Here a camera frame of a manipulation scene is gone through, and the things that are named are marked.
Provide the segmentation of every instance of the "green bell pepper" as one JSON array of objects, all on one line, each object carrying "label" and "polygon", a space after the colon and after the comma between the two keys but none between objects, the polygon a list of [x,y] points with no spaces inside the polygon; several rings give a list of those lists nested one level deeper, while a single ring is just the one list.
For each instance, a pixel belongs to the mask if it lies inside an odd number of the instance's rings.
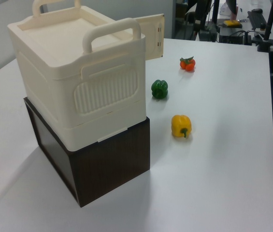
[{"label": "green bell pepper", "polygon": [[157,99],[165,98],[168,94],[167,88],[168,84],[166,83],[166,81],[156,80],[151,86],[152,96]]}]

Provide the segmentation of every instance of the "plastic crate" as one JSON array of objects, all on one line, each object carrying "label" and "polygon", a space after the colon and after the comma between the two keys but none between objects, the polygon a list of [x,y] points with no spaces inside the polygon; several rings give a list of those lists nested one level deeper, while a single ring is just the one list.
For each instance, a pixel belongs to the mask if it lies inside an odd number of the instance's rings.
[{"label": "plastic crate", "polygon": [[35,0],[33,16],[8,28],[28,99],[76,151],[146,120],[145,36],[135,19],[114,21],[79,0],[40,14],[55,1]]}]

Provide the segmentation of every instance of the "red tomato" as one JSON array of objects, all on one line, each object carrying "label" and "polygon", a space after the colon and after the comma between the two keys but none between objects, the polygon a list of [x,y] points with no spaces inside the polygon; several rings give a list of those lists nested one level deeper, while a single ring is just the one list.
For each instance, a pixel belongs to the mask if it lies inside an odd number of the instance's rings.
[{"label": "red tomato", "polygon": [[186,63],[184,62],[184,61],[181,61],[180,62],[180,67],[182,68],[182,69],[185,69],[186,68]]},{"label": "red tomato", "polygon": [[194,70],[194,64],[190,63],[186,65],[186,71],[191,72]]},{"label": "red tomato", "polygon": [[194,59],[189,60],[189,63],[193,63],[194,66],[195,66],[195,60]]}]

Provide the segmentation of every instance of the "open lid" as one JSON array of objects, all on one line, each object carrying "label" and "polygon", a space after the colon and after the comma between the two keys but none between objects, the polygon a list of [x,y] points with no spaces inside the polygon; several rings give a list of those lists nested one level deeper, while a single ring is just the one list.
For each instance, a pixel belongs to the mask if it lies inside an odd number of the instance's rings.
[{"label": "open lid", "polygon": [[146,60],[163,56],[164,14],[134,18],[146,40]]}]

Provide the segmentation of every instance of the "dark wooden box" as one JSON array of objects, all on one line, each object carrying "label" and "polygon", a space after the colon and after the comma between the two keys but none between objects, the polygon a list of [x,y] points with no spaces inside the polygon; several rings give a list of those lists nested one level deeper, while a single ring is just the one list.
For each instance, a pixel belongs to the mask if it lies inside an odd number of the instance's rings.
[{"label": "dark wooden box", "polygon": [[39,146],[81,207],[150,169],[149,118],[71,152],[29,99],[24,100]]}]

